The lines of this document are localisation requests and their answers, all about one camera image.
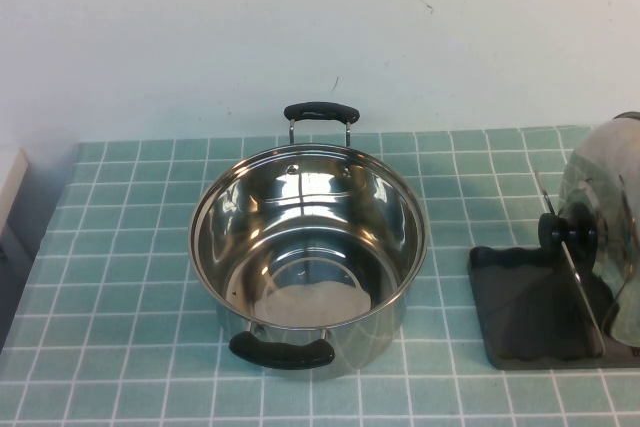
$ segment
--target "black handle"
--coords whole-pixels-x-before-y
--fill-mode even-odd
[[[333,102],[305,102],[294,104],[284,109],[287,120],[339,120],[355,124],[360,118],[360,112],[353,107],[335,104]]]
[[[304,370],[323,367],[333,362],[336,353],[324,339],[307,345],[263,342],[249,331],[235,335],[229,341],[229,350],[252,364],[271,369]]]

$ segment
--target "white grout line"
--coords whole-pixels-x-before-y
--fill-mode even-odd
[[[449,135],[449,139],[453,145],[453,139],[451,138],[451,136]],[[416,148],[418,145],[418,137],[414,134],[414,140],[416,142]],[[418,162],[418,171],[420,172],[420,162]],[[424,184],[421,183],[420,187],[422,188],[422,196],[425,196],[425,191],[424,191]],[[427,222],[429,222],[429,209],[426,206],[426,202],[425,202],[425,215],[427,216]],[[434,248],[434,243],[433,243],[433,236],[429,235],[429,247]],[[442,285],[440,283],[440,271],[438,269],[438,261],[436,259],[436,255],[435,255],[435,248],[434,248],[434,253],[433,253],[433,269],[435,272],[435,278],[436,278],[436,284],[438,286],[438,296],[440,298],[440,306],[442,308],[442,318],[443,318],[443,323],[444,323],[444,333],[445,333],[445,341],[447,343],[447,346],[449,348],[449,360],[451,361],[451,373],[453,376],[453,383],[454,383],[454,387],[456,390],[456,400],[458,402],[458,413],[460,415],[460,422],[462,423],[462,427],[465,427],[466,423],[465,423],[465,417],[464,417],[464,409],[462,407],[462,395],[460,394],[460,382],[458,380],[458,373],[456,371],[456,360],[455,357],[453,355],[453,346],[451,343],[451,334],[449,332],[449,321],[447,319],[447,314],[444,310],[444,296],[442,295]]]
[[[176,142],[173,142],[173,146],[171,149],[171,162],[169,165],[169,170],[167,172],[167,180],[169,179],[169,174],[171,173],[171,166],[173,163],[173,158],[175,157],[175,153],[176,153]],[[167,187],[169,186],[169,183],[165,183],[164,186],[164,191],[162,193],[162,200],[164,201],[165,196],[167,195]],[[156,221],[156,228],[160,225],[160,215],[158,215],[158,220]],[[151,239],[151,246],[150,246],[150,252],[153,252],[153,248],[155,246],[155,242],[156,242],[156,234],[153,235],[153,238]],[[144,272],[144,277],[143,279],[146,281],[147,277],[149,275],[149,267],[151,265],[151,255],[149,255],[149,258],[147,259],[147,265],[145,266],[145,272]],[[111,427],[114,427],[115,421],[116,421],[116,415],[118,412],[118,404],[120,403],[120,396],[122,395],[122,384],[123,384],[123,380],[124,380],[124,373],[125,373],[125,369],[127,367],[127,362],[129,361],[129,355],[131,353],[131,347],[133,345],[133,337],[136,331],[136,325],[138,323],[138,313],[140,312],[140,306],[142,304],[142,294],[143,294],[143,290],[144,289],[140,289],[140,294],[138,296],[138,304],[136,307],[136,311],[133,314],[133,322],[131,325],[131,333],[129,334],[129,343],[127,344],[127,350],[126,353],[124,355],[124,362],[122,364],[122,369],[120,370],[120,378],[119,378],[119,382],[118,382],[118,390],[116,392],[116,399],[115,402],[113,404],[113,411],[111,413],[111,422],[110,425]]]
[[[96,170],[96,174],[94,177],[94,183],[91,186],[91,189],[89,190],[89,195],[87,197],[87,203],[84,206],[84,211],[82,212],[82,216],[80,218],[80,224],[82,225],[82,222],[84,221],[84,217],[87,214],[87,207],[89,205],[89,201],[91,200],[91,196],[93,195],[93,189],[95,187],[95,181],[98,178],[98,173],[100,172],[100,168],[102,167],[102,162],[104,161],[104,157],[107,153],[107,146],[106,144],[104,145],[103,151],[102,151],[102,157],[100,158],[100,163],[98,166],[98,169]],[[44,328],[42,329],[42,334],[40,335],[40,341],[38,342],[38,349],[36,350],[36,354],[33,356],[33,361],[31,364],[31,368],[29,369],[29,373],[27,374],[27,379],[25,382],[25,386],[24,386],[24,390],[22,392],[22,396],[20,398],[20,402],[18,403],[18,408],[16,409],[16,415],[14,417],[14,422],[18,421],[18,419],[20,418],[20,414],[22,413],[22,407],[24,406],[24,401],[27,397],[27,389],[29,386],[29,381],[31,380],[31,376],[33,375],[33,372],[35,371],[35,367],[36,367],[36,363],[38,361],[40,352],[41,352],[41,348],[43,346],[44,343],[44,338],[47,335],[47,330],[49,328],[49,324],[51,322],[51,314],[53,314],[53,310],[55,308],[56,302],[58,300],[58,295],[60,294],[60,289],[62,288],[62,284],[64,283],[64,277],[67,274],[67,269],[69,268],[69,262],[71,260],[71,256],[73,253],[73,249],[75,247],[75,243],[76,243],[76,239],[78,238],[78,234],[80,233],[80,227],[78,227],[78,230],[76,230],[75,235],[73,237],[73,240],[71,241],[71,245],[69,246],[69,252],[68,255],[66,256],[66,262],[64,264],[64,268],[62,269],[62,275],[60,276],[60,281],[58,282],[58,285],[56,287],[56,293],[53,296],[53,301],[51,302],[51,307],[49,308],[49,316],[47,317],[47,320],[44,324]]]

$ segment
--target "white cabinet edge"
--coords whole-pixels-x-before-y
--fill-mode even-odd
[[[0,148],[0,232],[5,227],[27,166],[22,149]]]

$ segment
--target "green tile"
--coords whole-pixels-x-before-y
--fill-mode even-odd
[[[104,156],[105,162],[136,160],[140,142],[109,142]]]
[[[411,374],[449,375],[451,356],[445,342],[407,342],[407,368]]]
[[[453,154],[420,154],[420,173],[429,175],[455,175]]]
[[[538,195],[536,183],[531,174],[498,175],[500,191],[504,196]]]
[[[609,412],[609,400],[602,379],[592,377],[556,377],[565,412]]]
[[[271,150],[276,146],[275,137],[247,137],[244,139],[244,157],[250,157],[264,150]]]
[[[91,184],[96,178],[100,164],[76,164],[71,169],[69,184]]]
[[[147,140],[140,147],[140,160],[171,160],[173,140]]]
[[[71,380],[79,359],[80,349],[42,350],[31,380]]]
[[[491,375],[497,373],[487,360],[482,342],[453,342],[453,359],[458,375]]]
[[[500,199],[466,199],[469,220],[507,220]]]
[[[564,420],[562,417],[519,417],[516,425],[518,427],[564,427]]]
[[[640,377],[607,375],[606,381],[615,410],[638,410],[640,407]]]
[[[140,315],[133,333],[133,343],[172,344],[177,324],[177,314]]]
[[[449,336],[454,340],[482,339],[475,308],[446,309]]]
[[[269,378],[264,384],[264,415],[308,415],[309,383]]]
[[[103,286],[96,312],[101,314],[135,312],[141,289],[140,284]]]
[[[444,319],[440,310],[408,309],[402,324],[407,339],[444,339]]]
[[[410,379],[411,404],[417,415],[455,415],[459,412],[453,379]]]
[[[231,167],[236,165],[235,160],[210,160],[207,162],[204,178],[209,182],[213,182]]]
[[[507,384],[516,414],[560,412],[558,396],[551,377],[510,377]]]
[[[404,176],[417,176],[418,157],[416,154],[393,154],[385,155],[384,163],[395,170],[398,174]]]
[[[129,343],[133,315],[96,317],[89,332],[89,345],[126,345]]]
[[[105,282],[141,282],[147,268],[147,257],[111,257]]]
[[[511,220],[536,220],[544,212],[537,196],[504,199],[504,205]]]
[[[506,247],[514,245],[507,222],[476,222],[471,224],[471,233],[476,245]]]
[[[487,137],[481,130],[451,132],[454,150],[487,150]]]
[[[451,150],[449,132],[421,132],[416,134],[420,152],[448,152]]]
[[[159,204],[162,202],[165,184],[133,184],[129,191],[127,204]]]
[[[218,380],[214,406],[216,417],[258,417],[261,388],[260,379]]]
[[[529,152],[531,168],[538,172],[563,172],[565,167],[562,152]]]
[[[469,279],[440,279],[442,300],[447,307],[473,307],[473,295]]]
[[[73,245],[74,255],[106,255],[111,252],[115,232],[80,232]]]
[[[44,318],[14,319],[5,347],[37,347],[46,324]]]
[[[35,356],[35,350],[4,349],[0,352],[0,379],[8,382],[26,380]]]
[[[67,185],[62,191],[58,206],[85,205],[91,194],[90,185]]]
[[[159,205],[135,205],[125,207],[121,229],[154,229],[160,215]]]
[[[70,390],[70,384],[29,385],[20,411],[20,419],[62,419]]]
[[[67,255],[71,250],[74,233],[47,232],[40,242],[39,255]]]
[[[504,381],[494,379],[458,379],[462,410],[465,414],[508,414],[509,402]]]
[[[220,324],[213,313],[182,314],[178,341],[180,343],[218,342]]]
[[[110,419],[117,393],[117,384],[76,386],[71,396],[69,418]]]
[[[589,127],[569,127],[558,130],[562,138],[562,147],[565,149],[575,149],[591,132]]]
[[[440,307],[440,293],[436,279],[416,278],[411,283],[407,305]]]
[[[145,254],[151,251],[153,230],[121,231],[116,235],[114,254]]]
[[[160,227],[187,228],[193,216],[191,205],[165,205],[160,216]]]
[[[466,220],[462,199],[429,199],[427,210],[430,221]]]
[[[133,162],[124,164],[102,164],[96,182],[104,184],[107,182],[129,182],[133,174]]]
[[[524,150],[522,136],[517,129],[487,130],[491,150]]]
[[[539,245],[537,220],[512,222],[511,229],[518,245]]]
[[[166,204],[195,204],[200,198],[201,182],[169,184],[165,196]]]
[[[382,134],[382,151],[385,154],[403,154],[416,151],[413,132],[391,132]]]
[[[568,419],[569,427],[615,427],[613,416],[572,417]]]
[[[351,147],[367,154],[379,154],[380,136],[378,134],[351,134]]]
[[[140,312],[174,312],[182,303],[182,284],[147,284],[142,291]]]
[[[16,314],[48,314],[51,311],[57,291],[57,287],[31,287],[27,285],[22,291]]]
[[[467,275],[467,263],[469,262],[469,249],[434,249],[435,259],[438,263],[438,273],[446,275]]]
[[[169,172],[170,181],[202,181],[204,161],[174,162]]]
[[[79,380],[116,380],[124,365],[127,349],[86,349],[78,371]]]
[[[204,160],[207,158],[207,139],[176,140],[173,160]]]
[[[239,359],[233,355],[228,348],[223,347],[223,353],[226,352],[227,357],[237,359],[238,362],[246,365],[249,362]],[[173,365],[171,368],[171,377],[177,378],[211,378],[216,371],[216,359],[218,355],[218,347],[210,347],[208,345],[178,345],[176,346],[176,352],[173,358]],[[219,377],[229,376],[225,374],[225,370],[222,358],[220,356],[220,368],[218,372]],[[231,375],[232,377],[242,376],[244,373]]]
[[[187,229],[160,230],[153,244],[154,253],[180,254],[187,252]]]
[[[33,267],[31,267],[29,284],[47,285],[59,283],[66,264],[66,258],[43,259],[38,257],[34,261]]]
[[[404,379],[377,378],[360,381],[364,415],[407,415],[409,402]]]
[[[165,417],[207,417],[213,382],[170,382]]]
[[[404,374],[402,344],[400,342],[392,342],[378,358],[365,365],[360,372],[363,375]]]
[[[147,280],[154,282],[184,280],[187,263],[188,260],[184,255],[152,255]]]
[[[491,160],[485,152],[465,152],[456,154],[459,175],[492,174]]]
[[[496,174],[530,173],[529,162],[524,152],[492,152]]]
[[[422,186],[427,199],[460,197],[460,187],[456,177],[423,177]]]
[[[240,159],[242,139],[211,139],[209,144],[210,159]]]
[[[96,185],[89,205],[122,205],[127,197],[127,189],[128,186],[124,184]]]
[[[164,382],[122,384],[117,416],[124,419],[153,419],[162,415]]]
[[[42,345],[67,347],[84,344],[89,317],[51,317]]]
[[[134,182],[164,182],[169,175],[169,162],[139,162],[133,174]]]
[[[104,142],[82,143],[78,145],[76,162],[100,162],[104,153]]]
[[[116,229],[121,212],[121,207],[88,207],[82,230]]]
[[[555,129],[529,130],[524,132],[527,149],[560,149],[560,139]]]
[[[132,347],[124,371],[125,379],[164,379],[169,372],[173,348]]]
[[[462,195],[465,197],[497,197],[498,185],[493,175],[472,175],[460,177]]]
[[[466,222],[448,222],[431,225],[431,236],[436,247],[464,247],[471,245]]]
[[[60,287],[54,314],[90,314],[98,295],[97,285],[63,285]]]

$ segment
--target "white wall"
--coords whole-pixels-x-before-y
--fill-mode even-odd
[[[598,122],[640,108],[639,32],[640,0],[0,0],[0,142],[57,192],[77,140],[275,134],[312,99],[356,131]]]

